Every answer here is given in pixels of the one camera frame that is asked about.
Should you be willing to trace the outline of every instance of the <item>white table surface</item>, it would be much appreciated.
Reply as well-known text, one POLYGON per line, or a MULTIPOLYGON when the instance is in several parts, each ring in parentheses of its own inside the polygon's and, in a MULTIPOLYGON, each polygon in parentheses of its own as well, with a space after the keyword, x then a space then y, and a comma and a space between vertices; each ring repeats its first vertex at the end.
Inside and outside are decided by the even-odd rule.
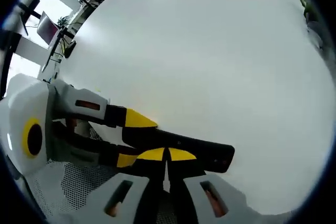
POLYGON ((335 93, 299 0, 105 0, 75 40, 61 78, 163 130, 234 146, 220 176, 255 210, 293 210, 319 178, 335 93))

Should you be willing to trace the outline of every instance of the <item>computer monitor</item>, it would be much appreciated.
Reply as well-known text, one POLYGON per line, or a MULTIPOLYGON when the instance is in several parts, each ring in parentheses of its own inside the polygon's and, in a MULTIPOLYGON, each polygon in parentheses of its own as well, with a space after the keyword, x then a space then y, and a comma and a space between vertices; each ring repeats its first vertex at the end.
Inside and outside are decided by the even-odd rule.
POLYGON ((47 14, 43 12, 40 22, 38 23, 37 34, 50 45, 57 31, 58 27, 50 20, 47 14))

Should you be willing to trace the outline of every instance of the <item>perforated mesh panel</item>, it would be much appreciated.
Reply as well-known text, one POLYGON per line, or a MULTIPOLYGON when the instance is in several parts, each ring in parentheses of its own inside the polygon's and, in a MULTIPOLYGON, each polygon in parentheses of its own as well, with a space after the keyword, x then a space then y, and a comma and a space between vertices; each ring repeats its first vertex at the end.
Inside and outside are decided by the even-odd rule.
POLYGON ((103 141, 103 139, 97 134, 97 132, 92 127, 90 127, 89 131, 91 139, 103 141))
POLYGON ((65 168, 65 176, 61 182, 61 187, 65 197, 76 210, 86 204, 86 198, 90 192, 115 174, 112 168, 104 166, 76 167, 67 163, 65 168))
POLYGON ((159 210, 157 213, 156 224, 175 224, 177 219, 171 204, 169 194, 160 200, 159 210))
POLYGON ((114 174, 115 171, 109 167, 78 167, 49 161, 26 179, 39 207, 49 219, 84 206, 88 194, 114 174))

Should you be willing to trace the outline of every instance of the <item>cable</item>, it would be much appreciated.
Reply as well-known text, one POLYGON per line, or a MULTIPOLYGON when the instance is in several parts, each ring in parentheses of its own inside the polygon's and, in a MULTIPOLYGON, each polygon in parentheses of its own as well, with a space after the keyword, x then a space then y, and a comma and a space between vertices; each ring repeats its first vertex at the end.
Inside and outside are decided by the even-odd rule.
POLYGON ((61 63, 61 62, 58 61, 58 60, 54 60, 54 59, 50 59, 50 60, 52 60, 52 61, 54 61, 54 62, 57 62, 57 63, 61 63))
POLYGON ((64 48, 63 48, 62 41, 63 41, 63 40, 60 40, 59 43, 60 43, 60 45, 61 45, 61 51, 62 51, 62 53, 64 54, 65 46, 64 46, 64 48))
POLYGON ((63 42, 66 42, 68 45, 70 44, 69 42, 67 42, 64 38, 62 38, 63 42))
POLYGON ((35 25, 33 25, 33 26, 26 26, 26 24, 25 24, 25 27, 37 28, 37 27, 38 27, 38 24, 35 24, 35 25))
POLYGON ((74 23, 71 23, 71 24, 66 24, 67 26, 71 26, 71 25, 74 25, 74 24, 83 24, 83 23, 81 23, 81 22, 74 22, 74 23))
POLYGON ((59 54, 59 53, 57 53, 57 52, 54 52, 54 55, 61 55, 62 57, 64 57, 64 55, 59 54))
POLYGON ((66 46, 65 46, 65 40, 64 40, 64 38, 62 38, 62 41, 63 41, 63 47, 64 47, 63 54, 65 54, 65 49, 66 49, 66 46))

